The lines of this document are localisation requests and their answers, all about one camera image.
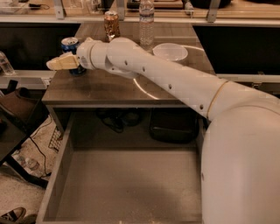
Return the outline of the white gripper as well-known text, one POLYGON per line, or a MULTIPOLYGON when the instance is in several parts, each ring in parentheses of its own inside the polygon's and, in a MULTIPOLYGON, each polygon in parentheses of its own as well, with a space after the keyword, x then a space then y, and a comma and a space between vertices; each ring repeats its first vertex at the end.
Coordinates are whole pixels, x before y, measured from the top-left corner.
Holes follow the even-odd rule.
POLYGON ((79 65, 82 67, 94 70, 94 64, 91 61, 91 51, 95 44, 101 43, 100 40, 94 40, 92 38, 86 38, 81 44, 79 44, 76 55, 73 55, 72 52, 65 52, 61 54, 59 57, 53 58, 46 62, 46 66, 50 70, 67 70, 67 69, 75 69, 79 65))

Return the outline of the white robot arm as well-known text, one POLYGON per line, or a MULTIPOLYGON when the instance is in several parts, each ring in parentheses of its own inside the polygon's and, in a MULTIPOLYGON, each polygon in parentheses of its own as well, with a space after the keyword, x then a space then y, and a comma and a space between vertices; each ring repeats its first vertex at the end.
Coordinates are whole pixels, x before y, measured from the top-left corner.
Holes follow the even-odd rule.
POLYGON ((87 38, 51 70, 83 66, 141 74, 210 124, 201 159, 204 224, 280 224, 280 101, 271 94, 160 59, 128 38, 87 38))

